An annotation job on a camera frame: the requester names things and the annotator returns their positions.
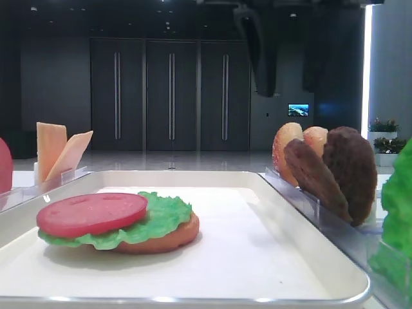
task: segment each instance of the white planter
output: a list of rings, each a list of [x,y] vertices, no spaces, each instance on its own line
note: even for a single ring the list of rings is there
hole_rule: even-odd
[[[392,166],[397,159],[397,153],[377,153],[375,154],[375,161],[377,166]]]
[[[392,140],[396,137],[398,137],[398,133],[397,132],[369,132],[368,133],[368,140],[369,143],[371,143],[372,148],[374,148],[373,146],[373,142],[377,139],[377,138],[387,138],[388,140]]]

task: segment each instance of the black ceiling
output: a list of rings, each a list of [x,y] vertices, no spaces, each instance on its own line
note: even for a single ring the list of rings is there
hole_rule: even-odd
[[[23,35],[240,39],[232,6],[196,0],[7,1]]]

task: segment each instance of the clear plastic holder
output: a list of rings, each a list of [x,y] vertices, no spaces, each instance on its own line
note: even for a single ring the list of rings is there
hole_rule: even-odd
[[[280,175],[266,168],[266,181],[288,200],[303,216],[317,227],[336,247],[358,264],[371,277],[374,296],[387,308],[411,308],[411,261],[403,253],[382,241],[379,223],[368,223],[354,228],[321,206],[320,201],[284,181]],[[402,270],[404,284],[396,285],[391,275],[377,271],[372,260],[383,251],[386,265]]]
[[[34,185],[29,188],[18,188],[6,193],[0,194],[0,213],[14,208],[28,200],[47,193],[51,190],[61,187],[73,180],[89,174],[87,166],[77,170],[70,170],[61,173],[60,176],[55,177],[40,185]]]

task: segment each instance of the cheese slice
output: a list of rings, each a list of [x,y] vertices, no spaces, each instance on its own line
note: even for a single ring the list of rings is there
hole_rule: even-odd
[[[92,135],[93,131],[73,135],[48,174],[46,181],[58,177],[66,171],[75,170],[90,143]]]
[[[37,123],[37,162],[39,183],[46,180],[67,144],[65,126]]]

